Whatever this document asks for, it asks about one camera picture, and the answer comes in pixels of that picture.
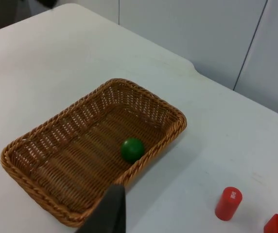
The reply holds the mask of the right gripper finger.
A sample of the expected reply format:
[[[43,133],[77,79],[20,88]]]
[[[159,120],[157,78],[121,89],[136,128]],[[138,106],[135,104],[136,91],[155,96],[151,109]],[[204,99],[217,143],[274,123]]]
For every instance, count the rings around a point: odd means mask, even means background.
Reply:
[[[113,184],[77,233],[125,233],[126,198],[125,188]]]

